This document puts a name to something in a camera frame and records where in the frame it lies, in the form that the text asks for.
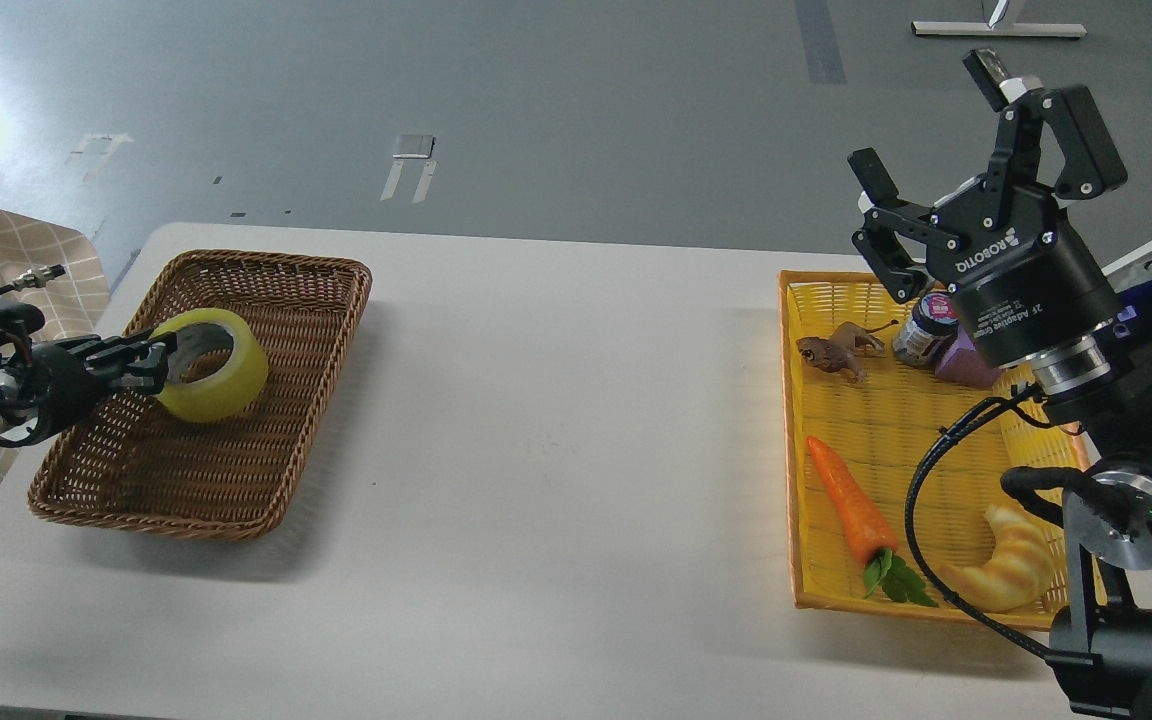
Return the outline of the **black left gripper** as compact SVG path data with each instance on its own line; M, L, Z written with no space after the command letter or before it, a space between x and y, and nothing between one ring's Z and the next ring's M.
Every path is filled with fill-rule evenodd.
M17 386L18 401L29 407L0 416L0 441L44 441L65 432L86 419L108 392L160 395L177 344L177 333L35 344L35 364Z

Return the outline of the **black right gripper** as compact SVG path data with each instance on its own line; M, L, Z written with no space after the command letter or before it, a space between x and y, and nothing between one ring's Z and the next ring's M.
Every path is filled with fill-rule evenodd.
M933 285L992 366L1014 366L1111 323L1121 302L1060 200L1089 200L1126 184L1128 172L1084 85L1043 86L1011 76L991 47L963 65L998 118L995 149L973 183L927 209L902 200L874 149L847 156L869 202L859 251L890 300L909 304ZM1043 132L1062 165L1043 183Z

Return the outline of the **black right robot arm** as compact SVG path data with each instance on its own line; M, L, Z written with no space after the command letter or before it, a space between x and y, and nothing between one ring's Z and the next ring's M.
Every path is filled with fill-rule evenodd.
M998 118L986 170L927 209L901 199L873 149L852 152L869 200L852 242L892 300L908 304L942 285L983 359L1028 365L1036 381L942 430L905 497L908 547L947 602L1043 659L1074 712L1152 719L1152 609L1134 601L1126 578L1152 570L1152 278L1114 290L1066 214L1069 202L1123 185L1126 167L1087 88L1011 76L988 47L963 63ZM915 524L937 462L1032 397L1049 423L1079 425L1100 452L1085 470L1002 473L1007 495L1064 536L1069 601L1048 644L937 577Z

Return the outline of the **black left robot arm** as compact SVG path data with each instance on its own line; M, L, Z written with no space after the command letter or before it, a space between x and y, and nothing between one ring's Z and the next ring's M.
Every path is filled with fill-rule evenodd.
M168 381L179 350L173 331L33 341L45 314L40 306L9 300L9 293L41 290L65 273L63 265L40 266L0 286L0 448L41 444L119 392L159 395Z

